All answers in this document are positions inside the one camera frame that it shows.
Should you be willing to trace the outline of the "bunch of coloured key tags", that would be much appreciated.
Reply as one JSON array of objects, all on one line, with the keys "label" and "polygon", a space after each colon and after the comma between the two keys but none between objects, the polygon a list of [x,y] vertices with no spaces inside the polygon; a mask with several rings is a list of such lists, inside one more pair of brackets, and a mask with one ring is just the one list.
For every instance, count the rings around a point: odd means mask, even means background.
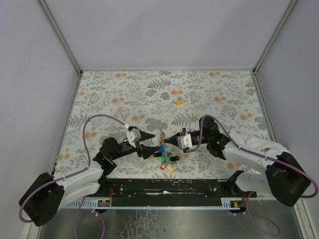
[{"label": "bunch of coloured key tags", "polygon": [[161,131],[159,134],[160,147],[159,150],[153,153],[153,157],[160,163],[159,169],[161,171],[167,170],[172,174],[175,172],[173,165],[180,160],[180,157],[176,155],[174,148],[168,150],[168,145],[164,142],[164,138],[165,133]]}]

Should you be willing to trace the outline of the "yellow key tag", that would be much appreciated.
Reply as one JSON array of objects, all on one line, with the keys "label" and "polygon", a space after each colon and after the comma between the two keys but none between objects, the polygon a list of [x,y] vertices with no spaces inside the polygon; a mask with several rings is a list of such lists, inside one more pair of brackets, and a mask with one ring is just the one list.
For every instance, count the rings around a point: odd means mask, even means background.
[{"label": "yellow key tag", "polygon": [[173,100],[174,100],[174,103],[175,103],[176,105],[180,105],[180,104],[182,103],[182,98],[181,98],[181,97],[175,98],[175,99],[173,99]]}]

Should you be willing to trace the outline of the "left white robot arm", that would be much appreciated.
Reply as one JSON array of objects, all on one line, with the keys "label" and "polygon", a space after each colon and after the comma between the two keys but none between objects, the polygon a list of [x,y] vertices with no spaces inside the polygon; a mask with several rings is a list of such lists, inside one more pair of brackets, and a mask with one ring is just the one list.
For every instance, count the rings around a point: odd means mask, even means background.
[{"label": "left white robot arm", "polygon": [[159,147],[143,144],[143,141],[154,137],[132,126],[121,143],[113,137],[106,138],[97,155],[84,169],[57,177],[47,172],[40,174],[19,200],[20,220],[40,227],[67,204],[97,193],[101,181],[116,168],[115,159],[132,153],[147,159],[156,152]]}]

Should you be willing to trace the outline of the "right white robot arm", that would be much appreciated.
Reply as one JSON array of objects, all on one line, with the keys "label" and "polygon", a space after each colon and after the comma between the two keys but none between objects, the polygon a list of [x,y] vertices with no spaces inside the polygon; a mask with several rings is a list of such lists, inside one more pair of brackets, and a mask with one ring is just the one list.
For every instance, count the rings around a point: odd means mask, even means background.
[{"label": "right white robot arm", "polygon": [[305,171],[289,152],[263,151],[240,143],[213,116],[200,118],[199,130],[183,129],[164,139],[164,142],[177,146],[185,153],[194,152],[204,144],[212,156],[239,162],[256,170],[255,174],[242,172],[236,177],[235,184],[239,189],[270,194],[288,207],[294,206],[311,184]]}]

